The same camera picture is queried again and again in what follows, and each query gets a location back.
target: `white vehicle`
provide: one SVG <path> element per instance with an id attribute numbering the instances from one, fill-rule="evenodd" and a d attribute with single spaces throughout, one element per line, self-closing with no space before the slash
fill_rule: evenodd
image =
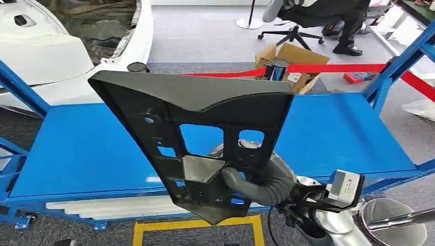
<path id="1" fill-rule="evenodd" d="M 0 0 L 0 60 L 51 105 L 102 102 L 87 79 L 146 69 L 152 37 L 149 0 Z M 1 87 L 0 107 L 29 110 Z"/>

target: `cardboard box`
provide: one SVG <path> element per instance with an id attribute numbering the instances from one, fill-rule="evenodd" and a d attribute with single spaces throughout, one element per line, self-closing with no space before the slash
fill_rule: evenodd
<path id="1" fill-rule="evenodd" d="M 327 64 L 329 57 L 314 53 L 312 51 L 299 48 L 297 46 L 283 43 L 276 53 L 276 45 L 270 45 L 263 51 L 255 55 L 255 67 L 262 68 L 265 66 L 266 61 L 273 60 L 274 58 L 283 58 L 290 62 L 290 64 Z M 319 79 L 319 74 L 306 74 L 306 73 L 286 73 L 282 81 L 290 83 L 291 88 L 295 94 L 305 94 L 309 91 Z"/>

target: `white car body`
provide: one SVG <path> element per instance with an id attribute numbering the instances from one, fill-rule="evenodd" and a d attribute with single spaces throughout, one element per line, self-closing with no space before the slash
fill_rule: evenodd
<path id="1" fill-rule="evenodd" d="M 153 17 L 149 0 L 137 0 L 132 29 L 114 55 L 95 66 L 85 45 L 68 33 L 59 19 L 35 0 L 0 0 L 0 60 L 51 105 L 102 102 L 87 80 L 100 70 L 127 71 L 146 64 L 151 51 Z M 27 23 L 19 26 L 14 17 Z M 0 94 L 0 107 L 30 110 L 11 93 Z"/>

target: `blue frame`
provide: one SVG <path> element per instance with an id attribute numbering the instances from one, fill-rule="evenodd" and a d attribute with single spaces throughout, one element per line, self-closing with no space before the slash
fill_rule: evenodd
<path id="1" fill-rule="evenodd" d="M 430 23 L 423 33 L 379 74 L 379 76 L 363 91 L 369 103 L 378 114 L 387 97 L 390 86 L 408 71 L 420 58 L 427 55 L 435 62 L 435 22 Z"/>
<path id="2" fill-rule="evenodd" d="M 385 102 L 390 86 L 418 59 L 424 54 L 428 55 L 432 60 L 435 59 L 435 22 L 432 22 L 427 29 L 410 45 L 401 56 L 394 59 L 389 66 L 371 83 L 363 92 L 369 103 L 372 103 L 373 110 L 380 114 L 382 106 Z M 50 105 L 39 97 L 28 85 L 25 84 L 11 69 L 0 61 L 0 84 L 14 94 L 18 99 L 24 102 L 41 118 L 44 118 L 50 110 Z M 12 155 L 0 158 L 11 158 L 8 165 L 0 172 L 0 205 L 9 208 L 5 215 L 0 215 L 1 222 L 8 222 L 15 225 L 17 229 L 27 227 L 30 216 L 17 217 L 17 210 L 25 210 L 29 212 L 41 213 L 56 217 L 61 217 L 73 221 L 85 222 L 94 225 L 95 230 L 104 230 L 107 227 L 106 222 L 123 219 L 111 220 L 93 220 L 90 218 L 80 218 L 78 215 L 65 214 L 63 210 L 46 209 L 45 203 L 54 201 L 74 201 L 87 199 L 104 199 L 104 198 L 119 198 L 131 196 L 148 196 L 148 195 L 166 195 L 166 189 L 136 189 L 123 191 L 106 191 L 106 192 L 89 192 L 89 193 L 71 193 L 59 195 L 40 195 L 28 197 L 11 197 L 10 191 L 7 190 L 11 180 L 19 175 L 20 165 L 24 163 L 28 156 L 28 152 L 0 137 L 0 147 L 8 150 Z M 435 172 L 435 159 L 417 166 L 417 170 L 409 170 L 400 172 L 400 174 L 389 172 L 383 173 L 384 180 L 371 184 L 363 189 L 363 194 L 373 194 L 379 191 L 389 189 L 400 184 L 410 182 L 420 177 L 429 175 Z M 367 174 L 367 177 L 375 177 L 375 174 Z M 315 177 L 319 181 L 326 182 L 329 177 Z M 261 210 L 264 208 L 254 208 L 253 210 Z M 186 214 L 174 214 L 171 216 L 188 216 Z M 147 216 L 142 218 L 161 218 L 163 216 Z"/>

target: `plastic bag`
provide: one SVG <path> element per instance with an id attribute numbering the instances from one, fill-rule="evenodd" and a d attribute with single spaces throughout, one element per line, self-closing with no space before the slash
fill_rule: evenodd
<path id="1" fill-rule="evenodd" d="M 428 120 L 433 125 L 435 124 L 435 102 L 429 99 L 403 104 L 402 108 L 409 113 Z"/>

